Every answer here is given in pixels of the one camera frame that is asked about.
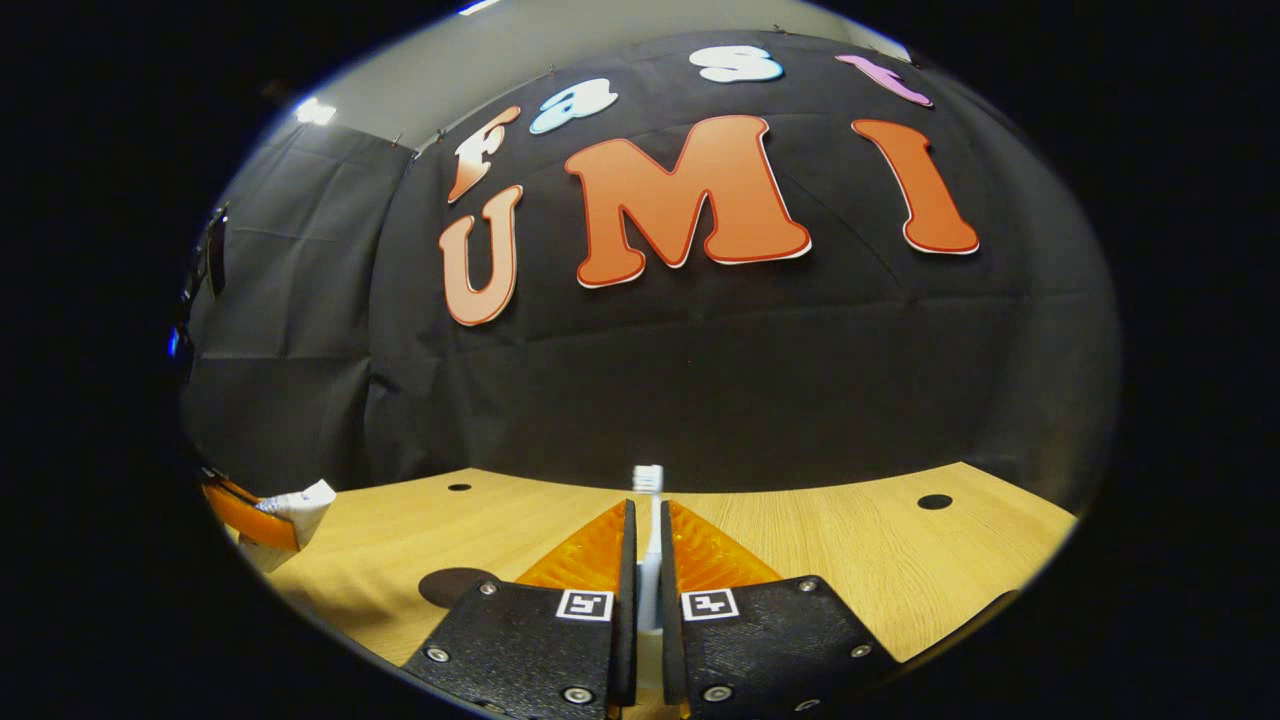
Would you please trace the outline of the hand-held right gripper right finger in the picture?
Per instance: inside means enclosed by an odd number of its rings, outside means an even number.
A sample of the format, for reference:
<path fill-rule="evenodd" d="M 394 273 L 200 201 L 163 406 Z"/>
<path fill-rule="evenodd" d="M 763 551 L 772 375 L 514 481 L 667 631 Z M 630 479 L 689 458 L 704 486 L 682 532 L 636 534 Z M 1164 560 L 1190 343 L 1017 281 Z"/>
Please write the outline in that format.
<path fill-rule="evenodd" d="M 684 719 L 842 719 L 900 661 L 823 577 L 776 575 L 675 501 L 660 510 L 662 680 Z"/>

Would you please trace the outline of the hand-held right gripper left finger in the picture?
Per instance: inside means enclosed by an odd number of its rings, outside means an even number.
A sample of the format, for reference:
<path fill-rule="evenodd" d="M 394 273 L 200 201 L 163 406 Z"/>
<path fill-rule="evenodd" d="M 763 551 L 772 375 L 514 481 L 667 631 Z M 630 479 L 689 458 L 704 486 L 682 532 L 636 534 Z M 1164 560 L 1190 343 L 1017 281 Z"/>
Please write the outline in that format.
<path fill-rule="evenodd" d="M 618 719 L 636 700 L 636 507 L 618 502 L 520 580 L 483 577 L 404 671 L 508 719 Z"/>

